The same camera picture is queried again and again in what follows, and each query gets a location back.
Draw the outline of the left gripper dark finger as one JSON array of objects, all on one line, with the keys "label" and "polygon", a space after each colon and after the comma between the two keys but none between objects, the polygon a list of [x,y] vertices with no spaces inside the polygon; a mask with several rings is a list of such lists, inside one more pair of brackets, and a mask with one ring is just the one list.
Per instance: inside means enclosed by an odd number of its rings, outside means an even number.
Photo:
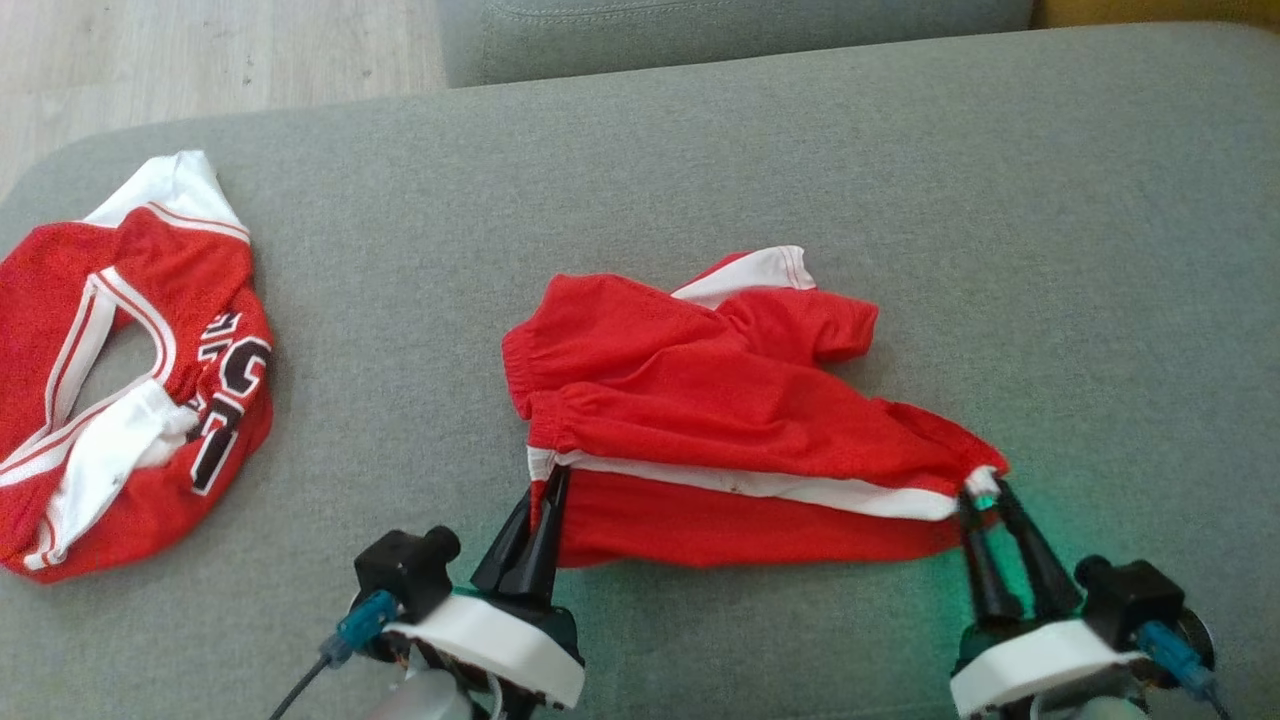
[{"label": "left gripper dark finger", "polygon": [[480,564],[471,575],[471,585],[484,593],[527,593],[525,583],[526,550],[532,538],[532,492],[524,497],[507,516]]},{"label": "left gripper dark finger", "polygon": [[540,495],[527,502],[531,528],[524,533],[518,553],[500,577],[498,591],[503,596],[550,606],[559,566],[571,473],[571,468],[566,465],[554,465]]}]

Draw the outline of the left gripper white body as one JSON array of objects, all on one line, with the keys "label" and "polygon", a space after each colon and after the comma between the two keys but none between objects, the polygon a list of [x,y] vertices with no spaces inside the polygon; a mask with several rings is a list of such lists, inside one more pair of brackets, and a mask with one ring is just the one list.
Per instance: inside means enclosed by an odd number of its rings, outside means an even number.
[{"label": "left gripper white body", "polygon": [[476,596],[453,594],[385,633],[408,642],[410,667],[380,720],[529,720],[582,696],[585,666],[566,644]]}]

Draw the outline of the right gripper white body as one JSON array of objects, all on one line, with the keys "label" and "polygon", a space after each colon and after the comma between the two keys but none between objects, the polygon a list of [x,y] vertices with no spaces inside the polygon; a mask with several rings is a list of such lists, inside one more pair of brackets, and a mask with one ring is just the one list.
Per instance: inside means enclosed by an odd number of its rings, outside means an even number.
[{"label": "right gripper white body", "polygon": [[1140,659],[1140,651],[1115,650],[1080,619],[1062,620],[982,651],[951,678],[950,692],[957,716],[974,719]]}]

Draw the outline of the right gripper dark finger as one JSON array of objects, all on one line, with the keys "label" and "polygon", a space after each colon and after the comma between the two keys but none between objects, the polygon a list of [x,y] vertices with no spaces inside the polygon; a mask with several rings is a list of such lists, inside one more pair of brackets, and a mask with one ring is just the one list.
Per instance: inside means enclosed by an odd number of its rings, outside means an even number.
[{"label": "right gripper dark finger", "polygon": [[1018,546],[1036,618],[1070,618],[1083,601],[1080,591],[1012,487],[1006,480],[996,486],[996,507]]},{"label": "right gripper dark finger", "polygon": [[986,524],[969,493],[957,497],[957,521],[975,624],[1012,625],[1023,620],[1020,600],[1009,589],[986,538]]}]

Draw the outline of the red shorts with white stripe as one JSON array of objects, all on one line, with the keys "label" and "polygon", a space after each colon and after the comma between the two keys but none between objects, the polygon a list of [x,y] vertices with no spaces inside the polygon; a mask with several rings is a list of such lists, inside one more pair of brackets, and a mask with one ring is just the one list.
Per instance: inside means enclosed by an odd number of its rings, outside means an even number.
[{"label": "red shorts with white stripe", "polygon": [[951,550],[964,493],[1009,461],[945,416],[832,373],[874,304],[820,290],[799,246],[737,252],[666,292],[557,275],[500,352],[531,492],[570,488],[562,568],[902,562]]}]

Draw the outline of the grey sofa seat cushion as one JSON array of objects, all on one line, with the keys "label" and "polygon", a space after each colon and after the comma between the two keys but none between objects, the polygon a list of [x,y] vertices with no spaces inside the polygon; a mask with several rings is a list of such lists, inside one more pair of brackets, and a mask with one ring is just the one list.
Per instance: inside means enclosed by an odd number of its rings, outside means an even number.
[{"label": "grey sofa seat cushion", "polygon": [[202,149],[253,237],[275,420],[132,568],[0,571],[0,720],[264,720],[392,528],[465,578],[524,492],[500,338],[556,273],[671,290],[806,251],[844,377],[970,427],[1066,562],[1188,593],[1280,720],[1280,35],[1134,24],[453,88],[123,129],[35,164],[0,249]]}]

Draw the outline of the red white lettered jersey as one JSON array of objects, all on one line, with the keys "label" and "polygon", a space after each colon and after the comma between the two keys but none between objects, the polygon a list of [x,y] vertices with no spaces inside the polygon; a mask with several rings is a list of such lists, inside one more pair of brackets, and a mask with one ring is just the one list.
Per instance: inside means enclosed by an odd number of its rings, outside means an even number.
[{"label": "red white lettered jersey", "polygon": [[201,150],[33,228],[0,261],[0,568],[51,585],[184,539],[271,432],[274,343]]}]

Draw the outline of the grey sofa back cushion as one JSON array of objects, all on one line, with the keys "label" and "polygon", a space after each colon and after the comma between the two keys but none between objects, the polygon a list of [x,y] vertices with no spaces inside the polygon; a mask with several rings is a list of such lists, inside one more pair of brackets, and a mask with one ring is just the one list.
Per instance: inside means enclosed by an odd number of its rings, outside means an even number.
[{"label": "grey sofa back cushion", "polygon": [[435,0],[452,88],[1018,32],[1036,0]]}]

